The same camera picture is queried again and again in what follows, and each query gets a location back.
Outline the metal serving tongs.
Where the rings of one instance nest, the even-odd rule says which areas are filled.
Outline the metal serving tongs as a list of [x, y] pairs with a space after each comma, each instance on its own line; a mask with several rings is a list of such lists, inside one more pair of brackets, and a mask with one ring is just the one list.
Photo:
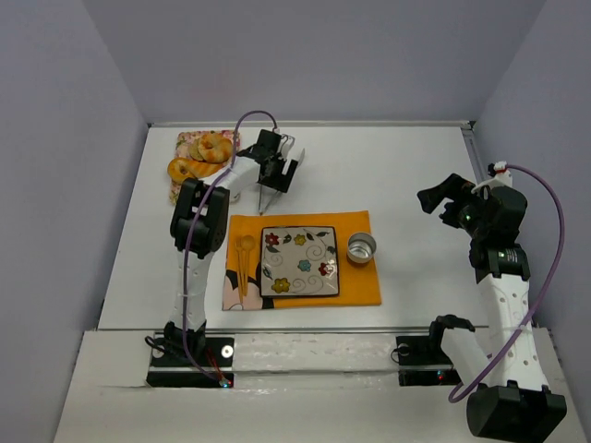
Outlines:
[[[305, 152], [306, 150], [303, 148], [292, 147], [287, 151], [287, 154], [284, 158], [287, 160], [298, 161], [298, 168], [304, 161]], [[276, 191], [271, 187], [271, 185], [260, 185], [258, 204], [259, 215], [265, 214], [270, 209], [271, 205], [275, 202], [275, 200], [283, 194], [286, 193]]]

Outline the striped croissant bread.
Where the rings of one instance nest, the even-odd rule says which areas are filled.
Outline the striped croissant bread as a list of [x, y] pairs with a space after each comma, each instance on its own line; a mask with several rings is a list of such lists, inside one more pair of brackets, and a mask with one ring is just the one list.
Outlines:
[[223, 167], [224, 165], [222, 163], [198, 162], [193, 160], [188, 162], [187, 168], [194, 177], [203, 179], [216, 174]]

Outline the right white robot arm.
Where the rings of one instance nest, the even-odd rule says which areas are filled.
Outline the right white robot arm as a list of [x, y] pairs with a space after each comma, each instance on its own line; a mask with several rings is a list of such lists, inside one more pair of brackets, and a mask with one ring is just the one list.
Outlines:
[[527, 210], [507, 168], [476, 185], [458, 174], [417, 193], [421, 209], [444, 207], [442, 222], [471, 238], [469, 261], [489, 325], [487, 354], [474, 325], [455, 315], [438, 316], [429, 340], [452, 362], [460, 378], [448, 400], [466, 403], [475, 437], [504, 442], [543, 442], [567, 414], [563, 396], [551, 391], [538, 359], [529, 303], [531, 272], [517, 244]]

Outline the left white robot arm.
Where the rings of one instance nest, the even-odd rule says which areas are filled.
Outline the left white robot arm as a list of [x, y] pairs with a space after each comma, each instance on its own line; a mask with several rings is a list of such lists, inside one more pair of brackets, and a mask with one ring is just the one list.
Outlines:
[[164, 337], [190, 357], [206, 347], [204, 308], [213, 255], [226, 237], [230, 202], [246, 188], [258, 185], [285, 194], [304, 151], [294, 150], [295, 139], [276, 130], [262, 129], [256, 142], [239, 150], [235, 141], [219, 133], [206, 133], [198, 145], [221, 143], [230, 149], [227, 160], [208, 174], [194, 167], [179, 175], [180, 189], [170, 225], [179, 254], [180, 283], [175, 308], [164, 327]]

